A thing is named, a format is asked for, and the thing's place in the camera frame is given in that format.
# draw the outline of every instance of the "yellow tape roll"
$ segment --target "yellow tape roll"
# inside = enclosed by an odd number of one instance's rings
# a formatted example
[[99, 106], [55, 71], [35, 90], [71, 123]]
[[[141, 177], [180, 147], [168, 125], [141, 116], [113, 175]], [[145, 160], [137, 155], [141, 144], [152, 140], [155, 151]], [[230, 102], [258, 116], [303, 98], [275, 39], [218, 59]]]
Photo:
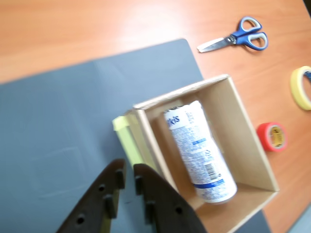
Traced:
[[311, 101], [308, 98], [302, 83], [303, 76], [306, 72], [311, 72], [311, 67], [301, 67], [292, 72], [291, 89], [296, 103], [304, 110], [311, 110]]

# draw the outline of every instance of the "white spray can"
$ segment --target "white spray can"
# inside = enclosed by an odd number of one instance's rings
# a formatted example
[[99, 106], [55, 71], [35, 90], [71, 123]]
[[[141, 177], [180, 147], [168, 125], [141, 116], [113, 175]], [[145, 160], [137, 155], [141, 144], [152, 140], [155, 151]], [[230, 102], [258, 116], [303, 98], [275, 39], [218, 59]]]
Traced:
[[227, 202], [237, 186], [212, 138], [201, 103], [196, 100], [169, 109], [164, 117], [198, 196], [209, 203]]

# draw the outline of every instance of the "screw hole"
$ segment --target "screw hole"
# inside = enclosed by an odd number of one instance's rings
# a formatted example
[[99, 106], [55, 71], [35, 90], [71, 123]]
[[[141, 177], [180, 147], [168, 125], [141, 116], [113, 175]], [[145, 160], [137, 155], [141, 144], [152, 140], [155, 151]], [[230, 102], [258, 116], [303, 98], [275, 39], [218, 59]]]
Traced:
[[99, 187], [98, 187], [98, 190], [100, 192], [103, 192], [105, 190], [105, 185], [104, 184], [101, 184]]
[[84, 218], [83, 217], [78, 217], [77, 224], [81, 225], [82, 223], [84, 223]]
[[180, 208], [180, 207], [177, 207], [177, 208], [175, 209], [175, 211], [176, 211], [179, 215], [181, 215], [181, 214], [183, 213], [183, 210], [182, 210], [182, 208]]

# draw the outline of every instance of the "scissors blade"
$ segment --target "scissors blade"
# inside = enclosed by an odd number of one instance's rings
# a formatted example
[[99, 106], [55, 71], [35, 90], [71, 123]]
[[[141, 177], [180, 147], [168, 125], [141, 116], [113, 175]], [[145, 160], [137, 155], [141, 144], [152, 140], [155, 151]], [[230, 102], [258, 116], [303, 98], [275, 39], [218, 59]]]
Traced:
[[199, 50], [199, 52], [208, 52], [208, 51], [218, 50], [218, 49], [221, 49], [223, 47], [233, 45], [233, 44], [234, 44], [234, 41], [231, 38], [231, 36], [227, 36], [227, 37], [218, 38], [215, 40], [208, 41], [204, 44], [201, 44], [197, 47], [197, 49]]

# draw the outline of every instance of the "red tape roll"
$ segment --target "red tape roll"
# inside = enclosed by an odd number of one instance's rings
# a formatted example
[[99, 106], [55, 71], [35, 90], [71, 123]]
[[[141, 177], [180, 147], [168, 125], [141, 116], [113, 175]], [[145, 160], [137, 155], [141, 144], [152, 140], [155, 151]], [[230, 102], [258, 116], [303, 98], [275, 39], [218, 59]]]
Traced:
[[284, 128], [279, 123], [263, 123], [258, 126], [257, 134], [265, 151], [279, 152], [287, 146]]

